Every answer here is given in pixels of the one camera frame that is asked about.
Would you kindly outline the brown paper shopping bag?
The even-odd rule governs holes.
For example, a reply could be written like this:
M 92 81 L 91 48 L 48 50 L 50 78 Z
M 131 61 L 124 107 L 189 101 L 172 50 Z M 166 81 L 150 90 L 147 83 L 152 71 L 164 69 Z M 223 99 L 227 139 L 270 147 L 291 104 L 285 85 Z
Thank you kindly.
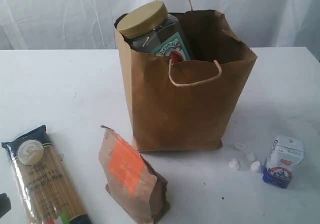
M 116 29 L 124 91 L 137 151 L 218 149 L 256 54 L 217 10 L 178 18 L 192 60 L 138 52 Z

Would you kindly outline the white backdrop curtain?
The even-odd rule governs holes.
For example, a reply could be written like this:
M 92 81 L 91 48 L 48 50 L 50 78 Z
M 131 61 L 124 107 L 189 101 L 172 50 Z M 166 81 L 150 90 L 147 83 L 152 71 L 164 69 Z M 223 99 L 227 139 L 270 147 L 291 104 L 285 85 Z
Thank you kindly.
M 154 0 L 0 0 L 3 50 L 113 49 L 113 24 Z M 170 12 L 218 10 L 251 47 L 320 55 L 320 0 L 161 0 Z

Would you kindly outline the clear nut jar gold lid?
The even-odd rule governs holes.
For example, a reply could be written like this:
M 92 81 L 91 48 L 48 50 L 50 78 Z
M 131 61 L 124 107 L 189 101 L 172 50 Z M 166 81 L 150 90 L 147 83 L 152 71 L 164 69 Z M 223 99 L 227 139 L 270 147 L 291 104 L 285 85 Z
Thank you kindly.
M 169 56 L 173 62 L 194 57 L 178 18 L 168 13 L 162 1 L 133 10 L 121 17 L 115 27 L 138 52 Z

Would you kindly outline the kraft pouch orange label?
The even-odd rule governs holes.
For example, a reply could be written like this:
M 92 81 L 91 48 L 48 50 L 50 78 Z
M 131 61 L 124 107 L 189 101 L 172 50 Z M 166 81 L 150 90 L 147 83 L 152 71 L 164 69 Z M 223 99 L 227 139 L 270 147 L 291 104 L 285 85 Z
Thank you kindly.
M 113 129 L 103 126 L 98 159 L 106 191 L 136 223 L 158 223 L 169 211 L 167 180 Z

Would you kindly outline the spaghetti packet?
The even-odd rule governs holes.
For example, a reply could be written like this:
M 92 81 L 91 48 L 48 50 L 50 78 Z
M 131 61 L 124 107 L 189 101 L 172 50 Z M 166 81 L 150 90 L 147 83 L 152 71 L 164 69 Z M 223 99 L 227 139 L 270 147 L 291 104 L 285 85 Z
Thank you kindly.
M 91 223 L 61 158 L 42 125 L 3 142 L 28 223 Z

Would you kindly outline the white printed snack pouch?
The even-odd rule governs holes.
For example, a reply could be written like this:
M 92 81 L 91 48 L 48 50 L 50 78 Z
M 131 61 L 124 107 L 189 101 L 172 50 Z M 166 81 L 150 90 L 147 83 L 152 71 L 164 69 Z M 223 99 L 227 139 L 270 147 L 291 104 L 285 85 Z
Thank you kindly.
M 280 188 L 287 188 L 297 165 L 304 157 L 302 141 L 283 135 L 277 136 L 264 162 L 262 180 Z

